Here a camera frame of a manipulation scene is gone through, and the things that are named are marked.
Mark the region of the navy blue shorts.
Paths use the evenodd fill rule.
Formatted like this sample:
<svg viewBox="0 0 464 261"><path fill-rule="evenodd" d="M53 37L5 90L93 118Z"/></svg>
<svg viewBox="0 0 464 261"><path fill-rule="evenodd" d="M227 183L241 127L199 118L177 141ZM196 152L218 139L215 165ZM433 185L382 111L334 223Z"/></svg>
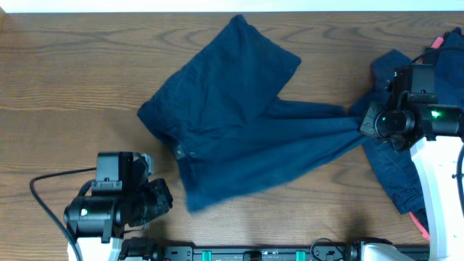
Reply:
<svg viewBox="0 0 464 261"><path fill-rule="evenodd" d="M288 183L363 143L343 107L280 99L300 62L237 15L140 107L176 158L188 211Z"/></svg>

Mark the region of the black garment with pink trim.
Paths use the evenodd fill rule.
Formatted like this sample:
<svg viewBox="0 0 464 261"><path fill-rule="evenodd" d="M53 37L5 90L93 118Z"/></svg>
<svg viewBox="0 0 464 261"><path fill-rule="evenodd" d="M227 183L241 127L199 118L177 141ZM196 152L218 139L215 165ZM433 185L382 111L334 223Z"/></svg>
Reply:
<svg viewBox="0 0 464 261"><path fill-rule="evenodd" d="M438 37L431 44L430 49L438 49L439 47L442 46L443 43L444 43L444 39L442 37ZM421 236L425 240L430 241L426 211L424 209L421 209L415 212L410 212L409 216L411 217L415 226L419 229Z"/></svg>

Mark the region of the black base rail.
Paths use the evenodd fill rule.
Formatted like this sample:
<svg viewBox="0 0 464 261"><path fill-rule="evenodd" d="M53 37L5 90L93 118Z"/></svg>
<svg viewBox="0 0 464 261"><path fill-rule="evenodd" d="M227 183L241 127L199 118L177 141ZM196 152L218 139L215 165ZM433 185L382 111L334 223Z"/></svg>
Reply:
<svg viewBox="0 0 464 261"><path fill-rule="evenodd" d="M363 239L342 244L320 238L310 246L221 247L162 245L153 239L131 238L123 242L117 260L140 261L313 261L364 260L368 247L378 244L387 248L387 260L427 260L429 248L394 246L383 239Z"/></svg>

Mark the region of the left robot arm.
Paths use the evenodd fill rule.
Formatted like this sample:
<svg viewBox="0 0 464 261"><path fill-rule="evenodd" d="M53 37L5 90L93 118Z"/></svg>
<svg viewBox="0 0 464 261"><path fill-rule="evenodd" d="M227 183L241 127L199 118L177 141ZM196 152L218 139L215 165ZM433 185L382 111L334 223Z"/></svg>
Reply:
<svg viewBox="0 0 464 261"><path fill-rule="evenodd" d="M164 179L123 188L121 181L91 184L90 196L81 191L65 208L67 231L78 252L70 260L162 260L164 252L148 239L124 239L126 226L145 227L166 214L173 197Z"/></svg>

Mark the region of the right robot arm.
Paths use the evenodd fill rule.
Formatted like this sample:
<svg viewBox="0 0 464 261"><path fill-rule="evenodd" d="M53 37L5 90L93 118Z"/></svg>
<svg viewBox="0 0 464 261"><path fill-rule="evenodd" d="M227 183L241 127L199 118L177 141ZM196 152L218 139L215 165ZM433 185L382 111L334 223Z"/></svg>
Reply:
<svg viewBox="0 0 464 261"><path fill-rule="evenodd" d="M418 172L430 236L430 260L463 258L463 110L438 104L371 103L366 136L408 150Z"/></svg>

